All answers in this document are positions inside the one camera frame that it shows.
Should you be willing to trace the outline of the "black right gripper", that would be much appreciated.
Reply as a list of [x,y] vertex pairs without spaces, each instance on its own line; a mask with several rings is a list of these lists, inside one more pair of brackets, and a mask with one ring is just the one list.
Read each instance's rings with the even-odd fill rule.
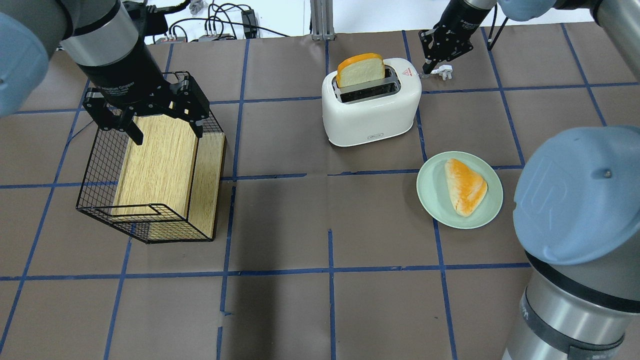
[[473,50],[470,38],[489,14],[487,0],[451,0],[431,29],[419,30],[425,63],[424,75],[430,75],[442,62],[450,62]]

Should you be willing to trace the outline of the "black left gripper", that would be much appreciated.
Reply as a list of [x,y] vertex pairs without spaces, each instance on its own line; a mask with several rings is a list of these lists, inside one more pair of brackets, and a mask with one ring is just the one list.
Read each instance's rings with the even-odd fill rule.
[[89,88],[82,106],[101,130],[126,133],[135,145],[144,141],[134,117],[169,116],[189,123],[197,138],[210,117],[210,101],[188,71],[168,71],[156,82],[129,82],[114,88]]

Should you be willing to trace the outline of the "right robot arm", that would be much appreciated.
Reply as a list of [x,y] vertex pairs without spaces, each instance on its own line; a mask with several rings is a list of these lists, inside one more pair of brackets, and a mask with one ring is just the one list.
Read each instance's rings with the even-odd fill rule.
[[[589,9],[639,80],[638,0],[450,0],[422,32],[425,73],[473,47],[466,42],[496,4],[524,22],[549,9]],[[639,316],[639,127],[578,127],[531,156],[516,187],[513,224],[533,272],[502,360],[611,360]],[[441,223],[461,220],[448,201],[444,152],[416,182],[423,207]]]

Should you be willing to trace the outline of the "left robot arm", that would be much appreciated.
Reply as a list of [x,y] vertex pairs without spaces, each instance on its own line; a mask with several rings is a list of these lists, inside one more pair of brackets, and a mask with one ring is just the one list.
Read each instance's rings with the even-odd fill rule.
[[144,41],[147,14],[133,20],[120,0],[3,0],[1,116],[22,108],[61,46],[93,83],[82,105],[101,130],[125,132],[142,145],[134,118],[165,115],[201,138],[210,103],[187,72],[167,82]]

